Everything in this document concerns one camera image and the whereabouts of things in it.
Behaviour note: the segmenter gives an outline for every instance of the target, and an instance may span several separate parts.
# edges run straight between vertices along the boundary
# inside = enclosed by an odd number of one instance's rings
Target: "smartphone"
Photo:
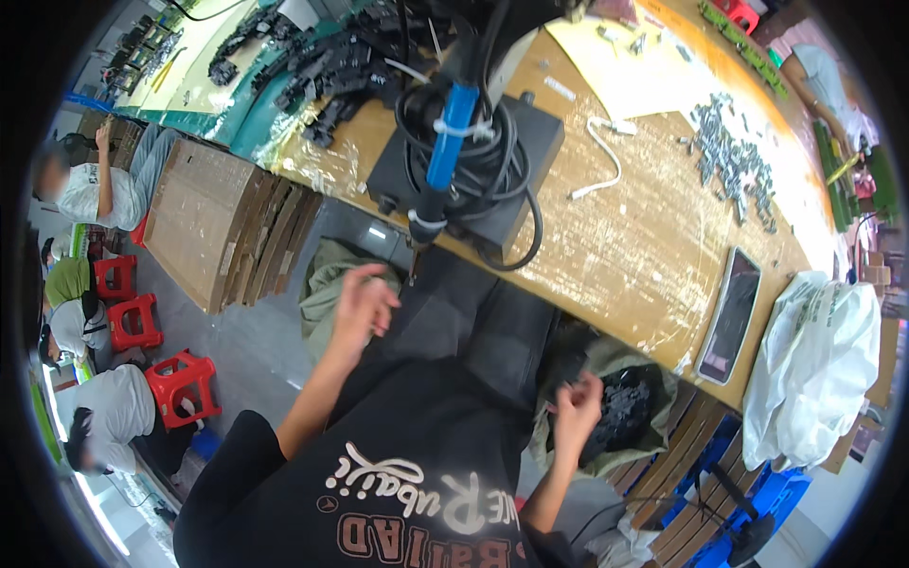
[[[694,374],[717,384],[726,384],[748,333],[754,301],[761,285],[760,267],[738,246],[729,251],[720,283],[714,317],[694,364]]]

